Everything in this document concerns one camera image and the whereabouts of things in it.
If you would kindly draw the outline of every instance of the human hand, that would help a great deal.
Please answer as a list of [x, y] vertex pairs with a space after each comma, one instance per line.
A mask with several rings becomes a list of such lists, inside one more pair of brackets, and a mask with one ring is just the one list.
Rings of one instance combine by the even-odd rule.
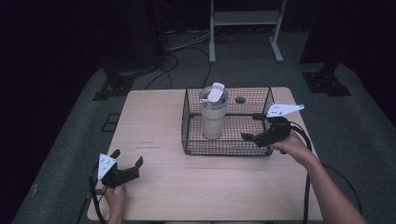
[[121, 223], [122, 215], [126, 207], [126, 188], [125, 185], [110, 188], [103, 186], [102, 192], [105, 193], [105, 198], [110, 207], [110, 218], [107, 223]]
[[308, 160], [315, 158], [314, 154], [306, 147], [294, 130], [291, 130], [287, 138], [280, 142], [273, 143], [271, 147], [276, 150], [283, 150], [301, 165], [305, 165]]

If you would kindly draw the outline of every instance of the metal wire basket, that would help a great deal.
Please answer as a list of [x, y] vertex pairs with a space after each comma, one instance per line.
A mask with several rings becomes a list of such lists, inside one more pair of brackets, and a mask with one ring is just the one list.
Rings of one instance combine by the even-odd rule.
[[181, 142], [188, 155], [200, 156], [270, 156], [271, 147], [257, 147], [245, 141], [241, 133], [265, 132], [270, 124], [254, 120], [253, 113], [266, 113], [274, 103], [271, 88], [226, 88], [229, 102], [222, 135], [216, 140], [204, 137], [199, 110], [201, 89], [186, 89], [181, 124]]

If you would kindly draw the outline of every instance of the dark background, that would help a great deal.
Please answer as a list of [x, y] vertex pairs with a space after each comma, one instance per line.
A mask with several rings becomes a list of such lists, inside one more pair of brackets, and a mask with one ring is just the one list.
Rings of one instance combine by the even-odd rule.
[[[114, 2], [1, 1], [1, 186], [7, 189], [1, 194], [2, 223], [14, 217], [81, 90], [105, 56], [158, 66], [159, 28], [208, 29], [208, 0]], [[161, 15], [154, 13], [153, 3], [159, 3]], [[219, 0], [216, 7], [272, 9], [279, 4]], [[395, 123], [395, 12], [392, 1], [289, 0], [282, 30], [312, 27], [302, 63], [334, 58], [344, 63]]]

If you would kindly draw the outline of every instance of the gray floor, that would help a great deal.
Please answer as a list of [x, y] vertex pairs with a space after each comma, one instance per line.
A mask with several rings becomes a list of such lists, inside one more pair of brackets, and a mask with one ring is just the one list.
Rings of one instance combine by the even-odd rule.
[[[302, 72], [317, 71], [322, 64], [299, 64], [308, 33], [281, 33], [278, 44], [284, 62], [277, 63], [268, 43], [270, 34], [246, 35], [231, 45], [217, 45], [217, 62], [211, 65], [206, 86], [214, 81], [226, 87], [288, 87], [301, 112], [311, 140], [322, 162], [341, 171], [361, 198], [363, 214], [369, 223], [393, 223], [396, 220], [396, 131], [387, 117], [361, 85], [358, 76], [340, 65], [335, 75], [352, 93], [348, 97], [313, 94]], [[171, 35], [172, 46], [194, 39], [193, 35]], [[207, 52], [207, 44], [195, 46]], [[209, 64], [196, 49], [173, 54], [177, 67], [158, 78], [150, 89], [200, 88]], [[164, 63], [169, 69], [172, 58]], [[162, 70], [139, 77], [134, 90], [143, 90]], [[106, 153], [113, 133], [101, 132], [107, 116], [120, 113], [125, 97], [93, 101], [106, 79], [103, 70], [79, 96], [61, 130], [42, 170], [13, 223], [76, 223], [89, 190], [88, 176], [100, 152]], [[354, 199], [349, 187], [336, 175], [339, 187]], [[80, 223], [93, 223], [85, 206]]]

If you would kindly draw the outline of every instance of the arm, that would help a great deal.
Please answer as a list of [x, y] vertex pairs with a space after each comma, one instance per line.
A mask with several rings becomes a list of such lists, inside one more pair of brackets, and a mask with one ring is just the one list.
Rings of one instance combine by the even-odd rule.
[[272, 147], [284, 150], [306, 169], [326, 223], [366, 223], [358, 209], [334, 184], [318, 158], [294, 131], [285, 140], [272, 144]]
[[105, 192], [105, 198], [110, 207], [110, 218], [107, 224], [121, 224], [122, 216], [126, 206], [126, 188], [122, 184], [114, 189], [104, 186], [102, 191]]

